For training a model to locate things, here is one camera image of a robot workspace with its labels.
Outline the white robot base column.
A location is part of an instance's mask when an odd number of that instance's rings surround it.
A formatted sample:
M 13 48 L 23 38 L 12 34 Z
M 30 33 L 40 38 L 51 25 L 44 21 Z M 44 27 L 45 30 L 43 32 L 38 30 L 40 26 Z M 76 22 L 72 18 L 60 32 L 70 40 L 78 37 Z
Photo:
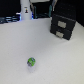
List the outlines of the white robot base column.
M 30 20 L 32 18 L 32 12 L 30 9 L 29 0 L 20 0 L 21 1 L 21 19 Z

